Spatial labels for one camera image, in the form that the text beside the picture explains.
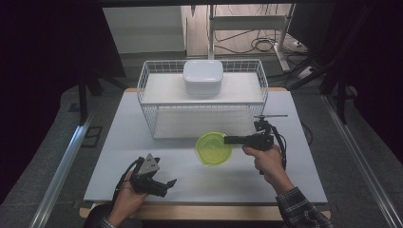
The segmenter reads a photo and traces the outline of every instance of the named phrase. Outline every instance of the white plastic container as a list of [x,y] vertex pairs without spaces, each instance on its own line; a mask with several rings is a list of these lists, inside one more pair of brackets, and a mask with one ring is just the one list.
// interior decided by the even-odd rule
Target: white plastic container
[[222,63],[218,60],[190,60],[183,67],[185,89],[190,95],[218,95],[222,75]]

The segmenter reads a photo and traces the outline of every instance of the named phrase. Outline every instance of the metal rail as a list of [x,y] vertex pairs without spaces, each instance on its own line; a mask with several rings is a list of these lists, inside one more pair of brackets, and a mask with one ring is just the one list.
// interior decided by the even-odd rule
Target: metal rail
[[367,186],[373,194],[373,197],[378,204],[383,216],[389,223],[389,226],[393,228],[403,228],[402,220],[400,219],[400,216],[396,213],[392,201],[389,199],[387,192],[382,187],[376,175],[374,174],[373,169],[365,159],[365,156],[356,143],[353,134],[349,130],[349,127],[343,124],[335,113],[335,104],[329,98],[329,96],[322,96],[322,99],[323,102],[326,104],[329,112],[331,113],[338,131],[341,133],[344,142],[346,143],[349,151],[353,156],[356,166],[361,172],[362,177],[367,183]]
[[71,165],[74,162],[75,156],[77,155],[80,145],[86,135],[89,124],[92,120],[93,111],[91,111],[82,125],[77,126],[70,143],[68,144],[65,155],[63,156],[60,164],[50,182],[47,192],[42,198],[41,204],[39,205],[35,216],[29,227],[45,227],[48,222],[50,213],[56,203],[57,198],[65,184],[68,172]]

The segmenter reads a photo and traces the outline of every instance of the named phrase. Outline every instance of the metal rack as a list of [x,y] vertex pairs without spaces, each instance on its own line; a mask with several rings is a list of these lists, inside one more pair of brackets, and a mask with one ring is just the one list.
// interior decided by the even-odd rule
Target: metal rack
[[260,60],[221,60],[221,93],[197,97],[185,92],[183,61],[146,61],[138,99],[155,139],[197,138],[208,131],[255,132],[253,117],[266,104],[268,86]]

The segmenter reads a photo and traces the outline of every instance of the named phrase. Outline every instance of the white lid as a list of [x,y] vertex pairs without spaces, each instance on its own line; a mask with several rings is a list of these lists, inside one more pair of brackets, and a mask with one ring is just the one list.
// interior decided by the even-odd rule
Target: white lid
[[219,82],[222,73],[222,63],[218,60],[190,60],[183,67],[183,79],[191,83]]

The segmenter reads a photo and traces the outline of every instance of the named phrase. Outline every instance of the black curtain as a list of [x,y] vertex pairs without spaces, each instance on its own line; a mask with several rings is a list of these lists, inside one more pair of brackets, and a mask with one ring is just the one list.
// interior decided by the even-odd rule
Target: black curtain
[[125,73],[103,10],[64,2],[0,4],[0,201],[48,133],[79,72],[96,81]]

